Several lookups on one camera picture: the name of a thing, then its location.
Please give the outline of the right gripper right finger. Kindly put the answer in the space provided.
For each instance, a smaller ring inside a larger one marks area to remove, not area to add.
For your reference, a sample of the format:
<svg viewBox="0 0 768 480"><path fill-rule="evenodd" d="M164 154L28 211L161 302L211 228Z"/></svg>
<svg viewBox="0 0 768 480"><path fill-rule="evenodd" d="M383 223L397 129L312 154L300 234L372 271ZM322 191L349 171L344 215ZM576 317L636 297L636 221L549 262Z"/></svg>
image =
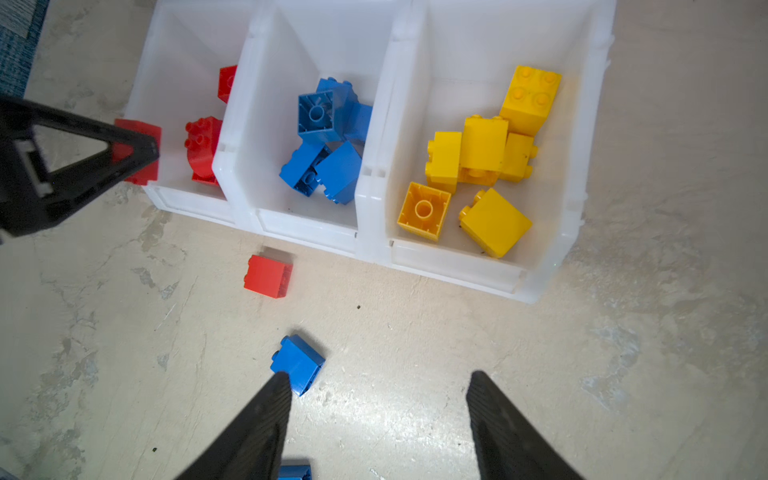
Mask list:
<svg viewBox="0 0 768 480"><path fill-rule="evenodd" d="M485 372L472 373L466 401L482 479L581 477Z"/></svg>

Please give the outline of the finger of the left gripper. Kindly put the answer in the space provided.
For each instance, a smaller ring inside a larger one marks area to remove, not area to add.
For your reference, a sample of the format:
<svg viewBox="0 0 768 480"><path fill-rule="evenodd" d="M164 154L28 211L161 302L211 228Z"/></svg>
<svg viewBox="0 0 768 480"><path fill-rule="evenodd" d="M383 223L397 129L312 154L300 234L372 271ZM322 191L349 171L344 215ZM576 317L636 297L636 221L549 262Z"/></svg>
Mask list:
<svg viewBox="0 0 768 480"><path fill-rule="evenodd" d="M105 148L57 170L46 165L34 128L101 141ZM113 125L40 103L1 96L1 229L20 237L53 228L122 181L157 179L161 128Z"/></svg>

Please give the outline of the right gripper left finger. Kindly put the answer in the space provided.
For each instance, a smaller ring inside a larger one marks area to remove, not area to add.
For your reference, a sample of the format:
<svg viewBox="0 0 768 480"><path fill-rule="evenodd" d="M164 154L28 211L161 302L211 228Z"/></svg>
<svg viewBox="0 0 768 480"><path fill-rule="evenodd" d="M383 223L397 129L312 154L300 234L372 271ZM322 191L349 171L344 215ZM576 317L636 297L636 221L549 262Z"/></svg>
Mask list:
<svg viewBox="0 0 768 480"><path fill-rule="evenodd" d="M274 374L180 479L276 479L292 402L289 375Z"/></svg>

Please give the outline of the red square brick studs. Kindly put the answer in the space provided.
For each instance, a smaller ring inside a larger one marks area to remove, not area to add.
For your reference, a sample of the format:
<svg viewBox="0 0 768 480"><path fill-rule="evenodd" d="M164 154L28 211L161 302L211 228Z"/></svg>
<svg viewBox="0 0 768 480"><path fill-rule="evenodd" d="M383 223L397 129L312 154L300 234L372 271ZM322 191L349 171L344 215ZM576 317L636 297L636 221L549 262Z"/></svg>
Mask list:
<svg viewBox="0 0 768 480"><path fill-rule="evenodd" d="M218 146L222 121L215 117L200 118L185 126L187 139L184 146L193 171L192 180L218 186L213 172L213 160Z"/></svg>

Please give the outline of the red long brick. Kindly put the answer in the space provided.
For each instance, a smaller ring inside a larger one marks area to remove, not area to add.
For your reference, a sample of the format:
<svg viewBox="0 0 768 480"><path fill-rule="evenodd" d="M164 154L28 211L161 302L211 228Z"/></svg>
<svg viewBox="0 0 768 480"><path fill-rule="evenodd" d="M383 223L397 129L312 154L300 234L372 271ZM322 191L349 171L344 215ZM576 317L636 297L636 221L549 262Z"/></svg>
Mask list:
<svg viewBox="0 0 768 480"><path fill-rule="evenodd" d="M229 101L236 71L236 65L221 68L219 71L217 96L225 104Z"/></svg>

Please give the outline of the blue long studded brick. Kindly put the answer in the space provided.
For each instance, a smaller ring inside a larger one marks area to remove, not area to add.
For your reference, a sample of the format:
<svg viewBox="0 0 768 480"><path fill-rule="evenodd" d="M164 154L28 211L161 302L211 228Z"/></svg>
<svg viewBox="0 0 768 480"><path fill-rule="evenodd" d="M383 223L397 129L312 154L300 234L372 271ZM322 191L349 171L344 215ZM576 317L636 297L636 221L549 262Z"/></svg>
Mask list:
<svg viewBox="0 0 768 480"><path fill-rule="evenodd" d="M304 141L282 166L279 177L293 190L310 197L320 185L317 165L330 154L326 144Z"/></svg>

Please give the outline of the yellow hollow brick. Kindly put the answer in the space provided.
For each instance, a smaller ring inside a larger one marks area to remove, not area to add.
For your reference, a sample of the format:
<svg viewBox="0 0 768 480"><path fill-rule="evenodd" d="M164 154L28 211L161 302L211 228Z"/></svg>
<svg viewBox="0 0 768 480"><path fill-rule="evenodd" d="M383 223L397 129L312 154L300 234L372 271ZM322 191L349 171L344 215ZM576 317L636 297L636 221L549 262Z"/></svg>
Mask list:
<svg viewBox="0 0 768 480"><path fill-rule="evenodd" d="M411 182L397 224L409 233L437 242L451 198L447 191Z"/></svg>

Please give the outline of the blue large square brick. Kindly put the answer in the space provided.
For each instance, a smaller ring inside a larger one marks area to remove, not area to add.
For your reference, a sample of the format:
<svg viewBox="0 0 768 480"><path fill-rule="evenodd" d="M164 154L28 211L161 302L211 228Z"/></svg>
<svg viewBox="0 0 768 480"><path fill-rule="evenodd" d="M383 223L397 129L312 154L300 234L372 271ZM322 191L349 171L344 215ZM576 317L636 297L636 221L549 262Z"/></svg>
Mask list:
<svg viewBox="0 0 768 480"><path fill-rule="evenodd" d="M335 204L346 205L355 197L362 158L355 146L347 141L316 166L324 195Z"/></svg>

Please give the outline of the small yellow brick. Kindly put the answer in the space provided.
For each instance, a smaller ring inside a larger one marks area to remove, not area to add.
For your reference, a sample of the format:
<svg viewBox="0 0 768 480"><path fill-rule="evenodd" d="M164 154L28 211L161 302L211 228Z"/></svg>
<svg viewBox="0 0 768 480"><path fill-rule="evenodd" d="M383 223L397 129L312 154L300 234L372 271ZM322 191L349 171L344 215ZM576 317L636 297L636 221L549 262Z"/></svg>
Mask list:
<svg viewBox="0 0 768 480"><path fill-rule="evenodd" d="M520 182L529 178L533 167L529 164L535 158L538 148L531 136L510 132L504 149L504 160L500 179L510 182Z"/></svg>

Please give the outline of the yellow studded brick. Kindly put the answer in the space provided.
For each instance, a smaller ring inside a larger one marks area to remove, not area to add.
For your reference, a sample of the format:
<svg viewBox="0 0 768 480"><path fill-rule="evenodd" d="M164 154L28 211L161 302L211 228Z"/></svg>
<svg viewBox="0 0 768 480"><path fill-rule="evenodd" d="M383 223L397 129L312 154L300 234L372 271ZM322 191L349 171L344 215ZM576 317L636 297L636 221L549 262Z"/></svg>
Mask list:
<svg viewBox="0 0 768 480"><path fill-rule="evenodd" d="M499 116L508 131L535 137L551 112L562 75L530 66L517 66Z"/></svg>

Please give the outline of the dark blue hollow brick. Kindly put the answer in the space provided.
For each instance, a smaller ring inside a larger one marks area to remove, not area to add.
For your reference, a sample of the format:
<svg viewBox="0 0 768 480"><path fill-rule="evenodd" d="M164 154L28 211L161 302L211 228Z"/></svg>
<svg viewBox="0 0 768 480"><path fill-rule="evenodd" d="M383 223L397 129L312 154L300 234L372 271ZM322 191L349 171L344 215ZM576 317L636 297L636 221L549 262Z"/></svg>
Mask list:
<svg viewBox="0 0 768 480"><path fill-rule="evenodd" d="M330 93L310 93L298 97L299 137L306 142L329 143L338 140Z"/></svg>

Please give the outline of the blue tall brick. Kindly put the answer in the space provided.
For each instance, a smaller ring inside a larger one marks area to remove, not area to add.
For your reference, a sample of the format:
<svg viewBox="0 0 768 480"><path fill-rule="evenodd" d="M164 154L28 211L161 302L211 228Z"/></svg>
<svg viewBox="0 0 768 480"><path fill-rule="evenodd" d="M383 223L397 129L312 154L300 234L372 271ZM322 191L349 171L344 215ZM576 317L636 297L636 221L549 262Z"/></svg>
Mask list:
<svg viewBox="0 0 768 480"><path fill-rule="evenodd" d="M321 78L316 92L331 94L332 112L339 123L348 118L352 104L358 101L352 84L346 80L338 81L334 77Z"/></svg>

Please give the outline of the yellow tall brick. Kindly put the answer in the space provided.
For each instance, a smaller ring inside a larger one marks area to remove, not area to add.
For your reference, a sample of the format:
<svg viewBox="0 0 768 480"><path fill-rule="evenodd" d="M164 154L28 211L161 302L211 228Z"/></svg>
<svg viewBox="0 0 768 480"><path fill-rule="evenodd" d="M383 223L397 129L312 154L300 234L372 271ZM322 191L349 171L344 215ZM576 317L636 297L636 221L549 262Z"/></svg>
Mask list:
<svg viewBox="0 0 768 480"><path fill-rule="evenodd" d="M493 186L500 177L507 134L508 121L502 117L468 117L462 133L458 181Z"/></svg>

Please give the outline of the yellow long brick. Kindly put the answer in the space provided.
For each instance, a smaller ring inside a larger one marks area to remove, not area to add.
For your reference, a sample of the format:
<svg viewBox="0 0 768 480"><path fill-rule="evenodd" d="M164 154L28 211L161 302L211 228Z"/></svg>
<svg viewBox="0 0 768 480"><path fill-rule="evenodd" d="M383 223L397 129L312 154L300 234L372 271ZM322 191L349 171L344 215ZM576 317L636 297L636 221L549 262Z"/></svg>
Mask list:
<svg viewBox="0 0 768 480"><path fill-rule="evenodd" d="M429 186L451 194L456 192L461 143L461 132L436 132L428 142L425 175Z"/></svg>

